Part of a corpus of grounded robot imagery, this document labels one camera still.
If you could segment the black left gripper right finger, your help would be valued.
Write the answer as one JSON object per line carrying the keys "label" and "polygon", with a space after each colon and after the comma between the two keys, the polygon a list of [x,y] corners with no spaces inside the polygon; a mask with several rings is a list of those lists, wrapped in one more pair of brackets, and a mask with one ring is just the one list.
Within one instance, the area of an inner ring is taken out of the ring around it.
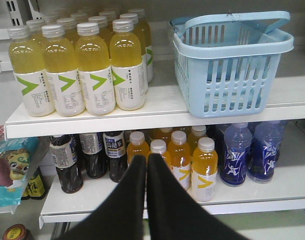
{"label": "black left gripper right finger", "polygon": [[204,210],[175,179],[160,154],[148,157],[146,187],[151,239],[245,239]]}

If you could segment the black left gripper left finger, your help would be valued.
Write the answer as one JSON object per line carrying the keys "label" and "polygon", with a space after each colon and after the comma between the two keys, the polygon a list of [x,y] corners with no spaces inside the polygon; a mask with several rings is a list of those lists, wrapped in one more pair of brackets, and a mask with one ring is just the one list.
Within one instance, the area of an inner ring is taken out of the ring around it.
{"label": "black left gripper left finger", "polygon": [[134,158],[110,195],[59,240],[142,240],[146,159]]}

